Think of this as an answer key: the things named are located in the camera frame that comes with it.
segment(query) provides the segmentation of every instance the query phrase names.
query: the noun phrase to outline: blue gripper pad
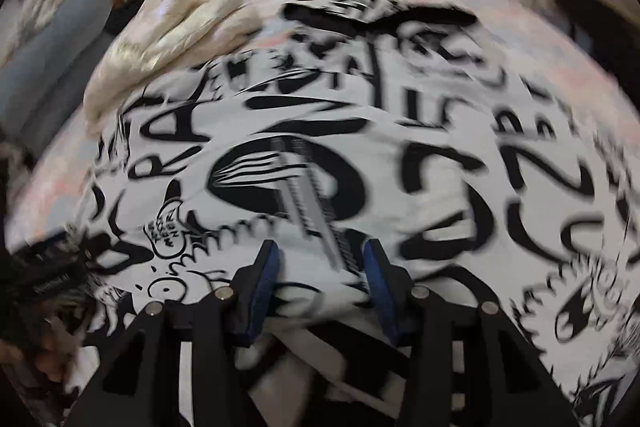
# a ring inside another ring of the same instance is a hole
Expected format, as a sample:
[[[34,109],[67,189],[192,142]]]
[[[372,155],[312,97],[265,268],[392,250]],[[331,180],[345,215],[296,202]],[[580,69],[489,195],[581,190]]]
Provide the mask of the blue gripper pad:
[[[280,271],[280,249],[276,242],[271,239],[264,241],[254,264],[247,268],[247,271],[242,269],[242,274],[238,270],[239,277],[234,277],[231,285],[235,286],[236,279],[240,279],[243,285],[248,286],[241,289],[238,299],[241,319],[237,323],[239,330],[236,330],[236,340],[240,346],[251,346],[262,331],[273,287]],[[247,293],[250,294],[250,298],[243,298]]]
[[[369,292],[378,320],[385,336],[395,346],[401,336],[398,324],[398,307],[385,277],[386,265],[390,263],[377,239],[369,239],[364,245],[364,271],[369,283]]]

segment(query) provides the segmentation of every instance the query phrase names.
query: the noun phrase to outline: silver bolt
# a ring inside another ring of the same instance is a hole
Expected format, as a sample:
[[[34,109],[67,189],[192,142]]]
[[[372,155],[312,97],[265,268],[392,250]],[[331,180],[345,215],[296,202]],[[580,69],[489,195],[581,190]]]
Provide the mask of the silver bolt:
[[[482,303],[482,311],[487,315],[495,315],[500,311],[500,307],[495,302],[485,301]]]
[[[162,302],[152,301],[145,306],[145,312],[152,317],[158,315],[162,311]]]
[[[231,288],[231,286],[220,286],[220,288],[214,291],[214,295],[221,301],[226,301],[234,296],[234,289]]]
[[[427,286],[415,285],[411,288],[411,295],[416,299],[426,299],[429,296],[429,289]]]

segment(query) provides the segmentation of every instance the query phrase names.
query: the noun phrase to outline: black and white blanket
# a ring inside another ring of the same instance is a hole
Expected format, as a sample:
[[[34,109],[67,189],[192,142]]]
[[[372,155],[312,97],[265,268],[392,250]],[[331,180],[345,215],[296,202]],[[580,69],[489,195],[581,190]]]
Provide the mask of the black and white blanket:
[[[238,362],[268,422],[392,425],[408,356],[369,309],[377,237],[414,279],[457,264],[488,284],[600,425],[640,350],[640,156],[497,61],[470,13],[319,0],[281,17],[284,44],[162,76],[103,132],[76,225],[107,248],[98,293],[117,306],[76,384],[147,302],[198,301],[273,237],[271,334]]]

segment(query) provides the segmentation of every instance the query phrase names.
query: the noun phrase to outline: patterned fabric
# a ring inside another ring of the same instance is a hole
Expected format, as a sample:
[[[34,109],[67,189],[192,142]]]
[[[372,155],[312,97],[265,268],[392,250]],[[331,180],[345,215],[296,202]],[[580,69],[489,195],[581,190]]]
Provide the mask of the patterned fabric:
[[[377,237],[414,280],[456,264],[489,285],[576,414],[600,425],[636,368],[635,151],[498,62],[469,12],[316,0],[282,17],[286,41],[158,78],[102,134],[77,220],[119,303],[101,339],[150,300],[200,300],[273,237],[284,269],[267,329],[322,375],[313,399],[335,385],[384,424],[406,355],[362,310],[361,247]],[[476,304],[455,285],[437,292]],[[324,325],[291,331],[300,320]],[[304,331],[338,362],[297,342]],[[359,374],[367,363],[380,374]]]

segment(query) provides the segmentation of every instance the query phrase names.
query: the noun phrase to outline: metal screw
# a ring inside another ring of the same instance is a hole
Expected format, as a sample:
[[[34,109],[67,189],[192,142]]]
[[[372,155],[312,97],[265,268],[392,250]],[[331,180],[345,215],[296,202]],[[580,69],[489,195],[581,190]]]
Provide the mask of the metal screw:
[[[500,311],[500,307],[495,302],[484,301],[482,303],[482,311],[487,315],[495,315],[498,311]]]
[[[416,299],[426,299],[429,296],[429,289],[427,286],[415,285],[411,288],[411,295]]]
[[[145,312],[152,317],[158,315],[162,311],[162,302],[153,301],[145,306]]]
[[[214,291],[214,295],[221,301],[226,301],[234,296],[234,289],[231,288],[231,286],[220,286],[220,288]]]

